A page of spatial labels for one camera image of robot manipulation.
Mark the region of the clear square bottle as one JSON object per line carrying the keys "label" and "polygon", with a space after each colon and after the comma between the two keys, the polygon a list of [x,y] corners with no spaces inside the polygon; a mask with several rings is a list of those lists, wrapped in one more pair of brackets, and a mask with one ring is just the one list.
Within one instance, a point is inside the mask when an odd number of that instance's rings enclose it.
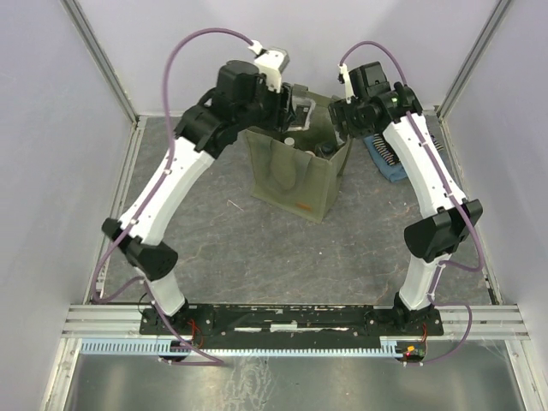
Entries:
{"label": "clear square bottle", "polygon": [[290,123],[288,131],[301,132],[310,128],[312,113],[316,102],[311,98],[293,97],[292,107],[294,110],[294,119]]}
{"label": "clear square bottle", "polygon": [[333,155],[337,152],[337,145],[332,142],[324,142],[317,144],[315,149],[315,155],[318,158],[331,159]]}

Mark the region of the green canvas bag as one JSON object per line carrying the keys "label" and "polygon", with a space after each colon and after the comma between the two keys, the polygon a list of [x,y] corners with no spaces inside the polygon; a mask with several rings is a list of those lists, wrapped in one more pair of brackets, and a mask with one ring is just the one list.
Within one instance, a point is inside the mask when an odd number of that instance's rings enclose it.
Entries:
{"label": "green canvas bag", "polygon": [[[284,133],[250,128],[243,134],[253,171],[251,195],[314,223],[321,223],[337,200],[353,142],[335,131],[326,97],[295,85],[293,97],[316,102],[307,131]],[[286,137],[295,139],[295,147],[286,146]],[[315,154],[317,144],[332,142],[337,152],[329,160]]]}

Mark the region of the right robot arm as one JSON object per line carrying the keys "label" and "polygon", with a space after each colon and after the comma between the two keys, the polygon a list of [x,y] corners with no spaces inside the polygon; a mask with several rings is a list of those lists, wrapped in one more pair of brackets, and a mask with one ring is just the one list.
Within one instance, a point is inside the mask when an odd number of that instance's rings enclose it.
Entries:
{"label": "right robot arm", "polygon": [[483,206],[468,200],[451,179],[420,102],[407,84],[390,84],[378,62],[354,69],[342,63],[339,80],[345,96],[329,106],[335,130],[345,137],[382,137],[400,160],[418,200],[421,219],[404,230],[411,253],[405,281],[393,307],[372,317],[409,335],[433,322],[432,301],[441,271],[472,234]]}

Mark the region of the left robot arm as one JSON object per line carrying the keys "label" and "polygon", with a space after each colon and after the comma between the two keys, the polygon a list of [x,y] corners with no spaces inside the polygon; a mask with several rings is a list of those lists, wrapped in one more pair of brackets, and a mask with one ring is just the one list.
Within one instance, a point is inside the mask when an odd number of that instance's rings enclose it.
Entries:
{"label": "left robot arm", "polygon": [[158,322],[170,334],[185,331],[189,315],[174,273],[178,254],[164,242],[164,232],[190,188],[241,131],[289,127],[294,112],[292,88],[282,80],[286,65],[279,53],[224,64],[215,87],[171,129],[172,146],[138,199],[118,219],[103,222],[103,232],[138,272],[161,311]]}

